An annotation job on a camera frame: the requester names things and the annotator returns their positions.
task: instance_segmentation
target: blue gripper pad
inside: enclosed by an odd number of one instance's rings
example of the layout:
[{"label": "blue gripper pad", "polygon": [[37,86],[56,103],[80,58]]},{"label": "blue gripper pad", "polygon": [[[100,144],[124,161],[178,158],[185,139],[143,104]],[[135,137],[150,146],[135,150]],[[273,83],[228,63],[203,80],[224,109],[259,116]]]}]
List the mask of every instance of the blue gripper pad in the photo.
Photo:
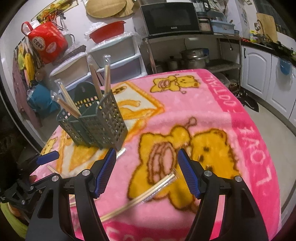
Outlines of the blue gripper pad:
[{"label": "blue gripper pad", "polygon": [[193,194],[196,198],[200,196],[200,190],[198,186],[198,178],[195,175],[191,165],[189,162],[192,160],[189,159],[187,153],[184,149],[181,149],[178,152],[178,163],[185,178],[186,184],[189,188],[191,194]]},{"label": "blue gripper pad", "polygon": [[101,171],[99,175],[96,178],[96,183],[95,183],[95,195],[98,197],[104,193],[107,183],[109,181],[109,178],[111,176],[111,173],[113,171],[115,162],[116,162],[116,151],[115,149],[111,149],[111,151],[108,151],[106,154],[105,158],[105,163],[103,167],[101,168]]},{"label": "blue gripper pad", "polygon": [[52,152],[49,152],[47,154],[44,154],[40,157],[38,157],[36,163],[38,165],[44,165],[46,163],[49,163],[51,161],[54,161],[56,159],[59,158],[59,152],[58,151],[52,151]]}]

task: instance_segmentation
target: dark green utensil basket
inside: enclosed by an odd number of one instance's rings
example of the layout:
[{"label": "dark green utensil basket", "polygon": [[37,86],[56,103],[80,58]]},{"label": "dark green utensil basket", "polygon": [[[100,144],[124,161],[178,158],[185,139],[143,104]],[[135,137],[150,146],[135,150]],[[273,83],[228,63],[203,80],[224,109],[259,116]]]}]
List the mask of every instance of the dark green utensil basket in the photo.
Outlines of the dark green utensil basket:
[{"label": "dark green utensil basket", "polygon": [[120,150],[128,130],[112,91],[99,102],[94,85],[83,82],[75,89],[74,102],[81,113],[78,119],[65,110],[57,115],[60,126],[74,143]]}]

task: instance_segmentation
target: red bag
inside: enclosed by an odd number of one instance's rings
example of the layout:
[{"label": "red bag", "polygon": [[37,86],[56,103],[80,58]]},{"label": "red bag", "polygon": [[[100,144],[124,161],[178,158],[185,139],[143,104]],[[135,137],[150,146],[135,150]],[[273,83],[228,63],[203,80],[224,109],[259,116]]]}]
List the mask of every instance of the red bag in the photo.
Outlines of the red bag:
[{"label": "red bag", "polygon": [[31,30],[28,38],[45,64],[55,61],[68,48],[65,37],[52,22],[43,23],[35,29],[29,22],[24,22],[21,31],[26,35],[23,31],[24,24]]}]

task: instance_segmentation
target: yellow cloth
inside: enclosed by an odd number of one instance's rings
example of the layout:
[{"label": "yellow cloth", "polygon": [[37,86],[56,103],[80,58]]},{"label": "yellow cloth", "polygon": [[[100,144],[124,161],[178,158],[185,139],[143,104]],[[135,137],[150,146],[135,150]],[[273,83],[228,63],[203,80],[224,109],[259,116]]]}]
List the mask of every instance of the yellow cloth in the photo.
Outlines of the yellow cloth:
[{"label": "yellow cloth", "polygon": [[25,55],[25,67],[28,73],[29,81],[31,82],[34,80],[35,77],[35,67],[34,67],[34,60],[31,54],[26,53]]},{"label": "yellow cloth", "polygon": [[25,59],[21,52],[17,56],[17,63],[19,65],[20,70],[23,70],[25,67]]},{"label": "yellow cloth", "polygon": [[18,220],[9,210],[8,203],[0,203],[1,211],[14,231],[23,239],[26,238],[28,227]]}]

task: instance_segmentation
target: wooden cutting board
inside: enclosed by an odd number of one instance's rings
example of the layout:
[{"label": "wooden cutting board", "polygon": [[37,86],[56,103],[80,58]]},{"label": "wooden cutting board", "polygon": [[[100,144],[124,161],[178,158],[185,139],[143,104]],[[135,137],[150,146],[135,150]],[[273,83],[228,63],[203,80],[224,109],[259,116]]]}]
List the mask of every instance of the wooden cutting board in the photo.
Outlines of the wooden cutting board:
[{"label": "wooden cutting board", "polygon": [[88,0],[85,8],[95,18],[107,18],[119,13],[126,6],[126,0]]},{"label": "wooden cutting board", "polygon": [[115,18],[122,18],[128,15],[131,15],[133,11],[131,10],[133,7],[133,0],[126,0],[126,6],[117,14],[114,15]]},{"label": "wooden cutting board", "polygon": [[268,34],[268,36],[272,39],[273,42],[277,42],[277,32],[276,32],[276,24],[274,22],[273,16],[263,14],[263,13],[256,13],[257,19],[259,19],[262,22],[262,28],[264,29],[265,35]]}]

